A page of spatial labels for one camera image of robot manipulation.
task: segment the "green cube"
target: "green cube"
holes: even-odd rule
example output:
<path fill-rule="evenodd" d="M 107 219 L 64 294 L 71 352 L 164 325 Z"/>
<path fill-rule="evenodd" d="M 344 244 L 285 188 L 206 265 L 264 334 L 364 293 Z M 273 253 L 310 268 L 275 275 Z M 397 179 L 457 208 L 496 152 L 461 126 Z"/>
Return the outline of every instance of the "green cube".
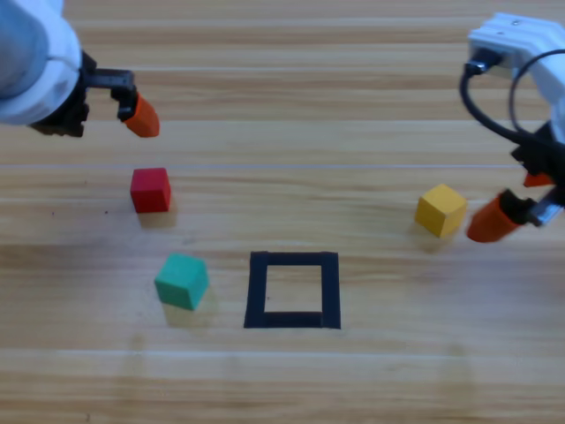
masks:
<path fill-rule="evenodd" d="M 208 287 L 206 263 L 183 254 L 172 254 L 155 278 L 162 303 L 196 309 Z"/>

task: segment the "black square outline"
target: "black square outline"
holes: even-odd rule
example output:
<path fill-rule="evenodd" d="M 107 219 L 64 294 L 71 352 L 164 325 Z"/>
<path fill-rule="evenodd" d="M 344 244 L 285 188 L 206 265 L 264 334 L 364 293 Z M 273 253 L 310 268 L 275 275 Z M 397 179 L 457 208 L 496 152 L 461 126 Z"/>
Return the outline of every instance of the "black square outline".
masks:
<path fill-rule="evenodd" d="M 320 266 L 321 312 L 265 312 L 269 265 Z M 340 329 L 341 327 L 339 261 L 336 253 L 251 252 L 244 328 Z"/>

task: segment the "red cube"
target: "red cube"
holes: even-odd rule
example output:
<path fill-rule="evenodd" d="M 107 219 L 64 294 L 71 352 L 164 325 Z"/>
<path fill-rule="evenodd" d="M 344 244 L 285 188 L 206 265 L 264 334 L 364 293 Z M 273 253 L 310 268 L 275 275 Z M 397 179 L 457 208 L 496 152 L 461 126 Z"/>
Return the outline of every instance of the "red cube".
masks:
<path fill-rule="evenodd" d="M 170 204 L 167 170 L 164 168 L 134 170 L 130 193 L 138 214 L 167 212 Z"/>

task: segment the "white motor housing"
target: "white motor housing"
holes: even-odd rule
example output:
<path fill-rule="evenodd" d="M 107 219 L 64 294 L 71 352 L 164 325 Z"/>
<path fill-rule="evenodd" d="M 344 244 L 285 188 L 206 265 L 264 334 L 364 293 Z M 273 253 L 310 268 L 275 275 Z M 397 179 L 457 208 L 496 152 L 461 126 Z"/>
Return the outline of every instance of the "white motor housing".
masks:
<path fill-rule="evenodd" d="M 82 52 L 79 38 L 62 16 L 63 0 L 8 1 L 39 23 L 47 35 L 42 74 L 25 92 L 0 99 L 0 123 L 30 125 L 48 117 L 69 97 L 79 79 Z"/>
<path fill-rule="evenodd" d="M 514 78 L 530 59 L 550 50 L 565 49 L 565 28 L 559 23 L 496 13 L 469 34 L 471 56 L 480 48 L 501 53 L 505 59 L 490 73 Z M 541 59 L 531 68 L 538 90 L 551 105 L 554 137 L 565 143 L 565 55 Z"/>

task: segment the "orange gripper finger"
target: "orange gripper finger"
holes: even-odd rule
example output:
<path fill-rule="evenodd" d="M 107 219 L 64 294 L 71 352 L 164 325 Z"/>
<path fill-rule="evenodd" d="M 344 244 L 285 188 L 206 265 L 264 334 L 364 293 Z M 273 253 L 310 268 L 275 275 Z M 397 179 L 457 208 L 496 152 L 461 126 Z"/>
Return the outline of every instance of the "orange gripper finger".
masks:
<path fill-rule="evenodd" d="M 532 175 L 528 172 L 524 181 L 525 187 L 550 186 L 552 184 L 555 184 L 554 181 L 543 172 L 540 172 L 538 175 Z"/>
<path fill-rule="evenodd" d="M 467 237 L 479 243 L 493 243 L 521 226 L 506 216 L 501 209 L 501 199 L 497 197 L 473 216 Z"/>
<path fill-rule="evenodd" d="M 135 107 L 135 114 L 126 119 L 124 124 L 140 137 L 156 137 L 159 135 L 160 124 L 157 112 L 151 104 L 138 95 L 138 104 Z"/>

